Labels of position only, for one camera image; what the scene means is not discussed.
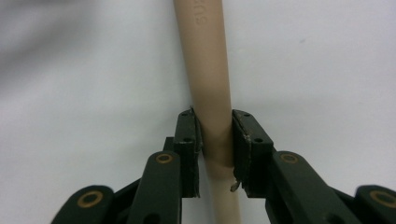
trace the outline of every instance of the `wooden dowel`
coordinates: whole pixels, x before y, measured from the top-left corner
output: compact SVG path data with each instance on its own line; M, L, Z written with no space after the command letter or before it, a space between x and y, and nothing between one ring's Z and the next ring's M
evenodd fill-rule
M230 83L221 0L174 0L192 104L200 121L207 175L218 224L240 223L230 192L233 135Z

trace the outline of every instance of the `white background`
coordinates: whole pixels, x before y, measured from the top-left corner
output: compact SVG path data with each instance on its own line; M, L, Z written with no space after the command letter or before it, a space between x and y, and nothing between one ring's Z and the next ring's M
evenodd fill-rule
M233 108L337 189L396 189L396 3L223 7ZM190 104L171 0L1 1L0 223L50 223L76 190L136 180ZM213 223L201 177L183 223ZM239 194L243 222L268 223Z

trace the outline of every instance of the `metal screw head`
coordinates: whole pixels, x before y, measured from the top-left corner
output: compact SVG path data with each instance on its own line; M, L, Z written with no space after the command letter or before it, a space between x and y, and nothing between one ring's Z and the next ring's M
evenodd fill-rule
M92 190L78 198L77 205L81 208L93 207L103 199L103 193L99 190Z
M382 190L372 190L370 197L386 207L396 208L396 197Z

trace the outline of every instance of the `cylindrical rod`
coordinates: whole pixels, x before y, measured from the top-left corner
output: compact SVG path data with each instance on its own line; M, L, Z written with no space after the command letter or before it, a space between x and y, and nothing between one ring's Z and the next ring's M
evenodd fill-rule
M230 192L233 134L230 83L221 0L174 0L192 104L200 121L207 174L218 224L240 223Z

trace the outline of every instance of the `circular hole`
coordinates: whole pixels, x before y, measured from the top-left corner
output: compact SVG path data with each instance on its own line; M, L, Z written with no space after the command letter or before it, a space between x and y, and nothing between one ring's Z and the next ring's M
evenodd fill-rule
M335 214L328 214L324 217L324 220L331 224L345 224L344 220Z
M144 224L160 224L161 218L158 214L149 214L145 217L143 221Z

